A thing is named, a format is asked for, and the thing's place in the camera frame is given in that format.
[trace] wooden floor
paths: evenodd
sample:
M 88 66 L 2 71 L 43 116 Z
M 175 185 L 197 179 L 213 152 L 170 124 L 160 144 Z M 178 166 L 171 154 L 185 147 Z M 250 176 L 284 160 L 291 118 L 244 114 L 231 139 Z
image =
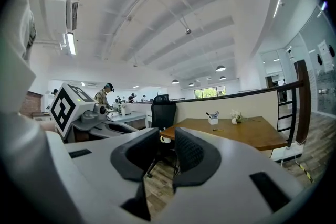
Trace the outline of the wooden floor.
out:
M 286 107 L 280 108 L 279 116 L 290 114 L 290 110 Z M 289 125 L 290 118 L 279 121 L 279 129 Z M 281 135 L 287 139 L 289 131 Z M 336 119 L 312 113 L 305 148 L 297 161 L 311 174 L 315 182 L 322 177 L 335 145 Z M 294 160 L 285 162 L 283 168 L 294 175 L 304 187 L 311 186 L 311 182 Z M 153 177 L 144 179 L 148 208 L 152 218 L 155 218 L 173 198 L 173 172 L 173 168 L 159 162 L 152 170 Z

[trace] lamp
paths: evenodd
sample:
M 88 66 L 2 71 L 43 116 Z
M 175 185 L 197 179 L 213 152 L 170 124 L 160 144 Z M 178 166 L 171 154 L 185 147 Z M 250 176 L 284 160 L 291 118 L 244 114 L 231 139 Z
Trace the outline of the lamp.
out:
M 216 68 L 216 71 L 217 72 L 222 72 L 222 71 L 224 71 L 226 68 L 224 67 L 224 66 L 218 66 L 217 68 Z

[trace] black slot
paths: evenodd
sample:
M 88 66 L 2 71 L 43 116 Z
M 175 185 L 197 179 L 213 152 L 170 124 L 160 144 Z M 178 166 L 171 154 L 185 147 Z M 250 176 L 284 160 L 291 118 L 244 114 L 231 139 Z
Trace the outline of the black slot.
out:
M 290 202 L 290 199 L 265 172 L 252 174 L 250 178 L 273 212 L 276 212 Z
M 84 156 L 84 155 L 87 155 L 87 154 L 90 154 L 90 153 L 92 153 L 92 152 L 85 149 L 85 150 L 69 152 L 69 155 L 73 159 L 73 158 L 81 157 L 81 156 Z

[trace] office chair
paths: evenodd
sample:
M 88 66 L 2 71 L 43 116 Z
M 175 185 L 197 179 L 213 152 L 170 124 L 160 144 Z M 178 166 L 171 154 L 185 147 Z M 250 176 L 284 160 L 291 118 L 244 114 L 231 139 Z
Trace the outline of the office chair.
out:
M 152 128 L 157 127 L 159 130 L 163 130 L 164 128 L 169 128 L 174 125 L 174 118 L 176 114 L 176 103 L 170 102 L 168 98 L 168 94 L 158 95 L 154 98 L 153 104 L 151 106 L 152 109 Z M 152 175 L 150 171 L 154 168 L 154 166 L 158 163 L 158 161 L 163 161 L 167 163 L 169 166 L 172 166 L 176 169 L 175 165 L 172 165 L 169 161 L 167 161 L 164 157 L 171 154 L 175 143 L 159 143 L 160 152 L 157 154 L 155 160 L 151 164 L 150 168 L 147 172 L 147 177 L 151 178 Z

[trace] white box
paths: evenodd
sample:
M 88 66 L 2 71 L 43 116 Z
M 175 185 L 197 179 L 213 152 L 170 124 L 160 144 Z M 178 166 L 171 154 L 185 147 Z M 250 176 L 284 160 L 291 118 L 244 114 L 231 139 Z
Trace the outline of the white box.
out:
M 218 118 L 209 119 L 209 123 L 210 123 L 211 125 L 218 124 Z

